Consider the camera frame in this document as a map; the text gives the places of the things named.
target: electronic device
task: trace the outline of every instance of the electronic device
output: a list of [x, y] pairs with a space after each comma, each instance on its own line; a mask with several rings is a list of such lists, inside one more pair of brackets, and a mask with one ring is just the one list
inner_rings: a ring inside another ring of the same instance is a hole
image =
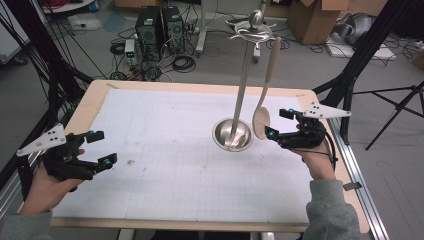
[[143, 60], [157, 62], [165, 36], [159, 6], [143, 6], [135, 24]]
[[165, 7], [163, 13], [163, 24], [165, 28], [165, 42], [170, 54], [184, 53], [184, 22], [180, 11], [175, 6]]
[[127, 39], [125, 41], [125, 58], [127, 63], [131, 66], [138, 64], [138, 51], [137, 45], [134, 39]]

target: gray sleeve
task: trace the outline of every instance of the gray sleeve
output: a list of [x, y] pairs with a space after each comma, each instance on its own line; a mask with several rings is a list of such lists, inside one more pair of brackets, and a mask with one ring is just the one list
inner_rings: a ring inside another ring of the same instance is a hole
[[48, 235], [52, 212], [34, 215], [6, 215], [0, 221], [0, 239], [51, 240]]
[[344, 200], [343, 183], [315, 180], [310, 187], [312, 201], [306, 206], [309, 226], [303, 240], [361, 239], [356, 211]]

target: white board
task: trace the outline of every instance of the white board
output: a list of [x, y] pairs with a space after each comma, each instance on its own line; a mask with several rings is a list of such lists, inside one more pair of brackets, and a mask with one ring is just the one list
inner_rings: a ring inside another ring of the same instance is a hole
[[[245, 96], [241, 119], [251, 124], [259, 96]], [[144, 90], [109, 92], [92, 130], [105, 139], [86, 144], [81, 160], [116, 152], [113, 169], [83, 183], [55, 217], [219, 222], [307, 223], [311, 177], [300, 157], [255, 139], [227, 152], [213, 126], [232, 118], [236, 96]], [[296, 98], [268, 96], [271, 126], [295, 131], [280, 108], [300, 110]]]

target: metal stand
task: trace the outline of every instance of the metal stand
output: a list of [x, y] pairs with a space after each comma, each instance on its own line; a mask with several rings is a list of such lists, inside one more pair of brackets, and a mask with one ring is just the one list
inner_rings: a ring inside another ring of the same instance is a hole
[[[38, 65], [42, 63], [34, 61], [34, 59], [30, 57], [34, 67], [38, 71], [38, 74], [40, 76], [42, 75], [46, 79], [48, 78], [49, 109], [37, 124], [36, 128], [34, 128], [33, 132], [31, 132], [30, 136], [25, 140], [25, 142], [28, 141], [29, 143], [37, 137], [35, 135], [39, 135], [46, 127], [50, 128], [49, 126], [52, 126], [58, 121], [57, 111], [64, 103], [64, 101], [77, 102], [84, 95], [84, 90], [80, 88], [75, 77], [80, 78], [86, 83], [90, 83], [93, 81], [93, 79], [78, 71], [76, 68], [72, 67], [70, 64], [63, 60], [60, 51], [57, 49], [55, 43], [51, 39], [44, 24], [41, 22], [37, 11], [32, 5], [32, 2], [29, 0], [4, 0], [4, 2], [22, 29], [25, 31], [28, 38], [31, 40], [31, 43], [37, 49], [40, 57], [48, 65], [48, 69], [46, 73], [44, 73], [41, 71], [42, 68], [40, 68]], [[0, 23], [5, 26], [11, 36], [19, 44], [22, 44], [21, 47], [28, 51], [28, 47], [26, 47], [24, 43], [20, 41], [14, 30], [8, 29], [7, 24], [1, 19]], [[58, 89], [62, 89], [62, 91], [65, 93], [65, 96], [59, 96]], [[3, 176], [10, 177], [13, 174], [13, 166], [15, 166], [21, 179], [22, 195], [25, 199], [31, 187], [33, 177], [28, 159], [13, 157], [7, 163], [7, 166], [7, 168], [5, 167], [6, 170], [1, 172], [1, 179], [3, 179]]]
[[[323, 105], [337, 107], [341, 100], [344, 99], [343, 109], [346, 111], [351, 110], [353, 87], [358, 76], [368, 65], [368, 62], [372, 59], [396, 23], [406, 13], [409, 5], [413, 1], [414, 0], [389, 0], [386, 3], [380, 15], [360, 42], [358, 49], [340, 75], [313, 89], [316, 94], [331, 89], [327, 97], [321, 101]], [[343, 118], [340, 134], [346, 144], [349, 144], [348, 127], [349, 118]]]
[[[377, 141], [377, 139], [381, 136], [381, 134], [383, 134], [383, 132], [387, 129], [387, 127], [389, 127], [389, 125], [393, 122], [393, 120], [395, 120], [395, 118], [399, 115], [399, 113], [402, 110], [408, 111], [412, 114], [415, 114], [419, 117], [424, 118], [424, 97], [423, 97], [423, 87], [424, 87], [424, 81], [421, 82], [420, 85], [418, 86], [410, 86], [410, 87], [404, 87], [404, 88], [391, 88], [391, 89], [381, 89], [381, 90], [375, 90], [375, 91], [364, 91], [364, 92], [356, 92], [353, 94], [365, 94], [365, 93], [371, 93], [374, 94], [375, 96], [383, 99], [384, 101], [391, 103], [395, 106], [396, 109], [396, 113], [390, 118], [390, 120], [384, 125], [383, 129], [381, 129], [381, 131], [377, 134], [377, 136], [371, 141], [371, 143], [368, 145], [368, 147], [366, 148], [366, 150], [370, 149], [371, 146], [375, 143], [375, 141]], [[411, 90], [411, 93], [408, 94], [408, 96], [406, 96], [402, 101], [400, 101], [399, 103], [394, 102], [378, 93], [380, 92], [393, 92], [393, 91], [399, 91], [399, 90]], [[406, 105], [408, 105], [408, 103], [411, 101], [411, 99], [416, 95], [419, 94], [420, 95], [420, 99], [421, 99], [421, 109], [422, 109], [422, 114], [418, 113], [410, 108], [407, 108]]]
[[205, 25], [205, 0], [201, 1], [200, 4], [200, 32], [199, 32], [199, 40], [197, 41], [196, 53], [199, 58], [203, 52], [203, 47], [205, 45], [206, 33], [208, 32], [208, 28]]

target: floor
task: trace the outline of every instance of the floor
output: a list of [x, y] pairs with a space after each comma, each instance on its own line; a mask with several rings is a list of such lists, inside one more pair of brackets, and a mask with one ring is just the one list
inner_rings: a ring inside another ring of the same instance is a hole
[[[136, 18], [134, 14], [117, 11], [113, 4], [101, 6], [95, 16], [103, 26], [93, 31], [77, 32], [74, 38], [98, 68], [103, 73], [108, 73], [115, 68], [113, 55], [109, 51], [110, 41], [117, 38], [119, 32], [132, 28]], [[220, 31], [208, 33], [205, 52], [200, 58], [195, 58], [196, 69], [193, 72], [168, 72], [168, 76], [162, 75], [157, 81], [238, 85], [245, 47], [241, 40], [230, 40], [228, 37], [231, 35], [222, 32], [231, 31], [224, 19], [231, 17], [218, 14], [208, 25], [210, 29]], [[278, 60], [278, 66], [281, 67], [275, 69], [271, 87], [312, 89], [336, 77], [349, 61], [347, 58], [330, 57], [325, 48], [311, 48], [292, 41], [294, 37], [287, 30], [284, 19], [267, 19], [267, 22], [277, 23], [275, 30], [283, 29], [274, 33], [285, 37], [287, 48], [281, 51]], [[104, 79], [75, 42], [69, 36], [65, 39], [77, 68], [87, 75]], [[355, 91], [409, 87], [423, 81], [423, 70], [410, 63], [417, 51], [414, 50], [411, 56], [404, 55], [403, 46], [407, 41], [400, 41], [401, 46], [395, 48], [393, 39], [388, 40], [391, 40], [387, 43], [388, 47], [397, 54], [396, 59], [389, 61], [387, 66], [380, 60], [371, 61], [357, 80]], [[262, 86], [269, 52], [265, 44], [262, 44], [261, 59], [250, 68], [249, 86]], [[127, 72], [128, 67], [121, 64], [119, 71]], [[409, 93], [408, 90], [395, 91], [384, 93], [384, 96], [398, 102]], [[31, 64], [21, 66], [9, 63], [2, 66], [0, 95], [0, 126], [3, 133], [0, 167], [3, 168], [45, 112], [47, 104]], [[319, 98], [322, 99], [325, 95], [323, 93]], [[419, 97], [415, 96], [408, 107], [421, 112]], [[349, 140], [390, 239], [421, 239], [424, 235], [424, 191], [421, 190], [424, 185], [422, 118], [402, 111], [371, 149], [365, 150], [394, 110], [393, 105], [371, 94], [355, 95]], [[116, 239], [118, 231], [53, 228], [51, 234], [55, 239]], [[148, 238], [143, 234], [137, 232], [135, 239]], [[297, 234], [276, 235], [276, 239], [280, 240], [297, 237]], [[371, 237], [363, 234], [363, 239]]]

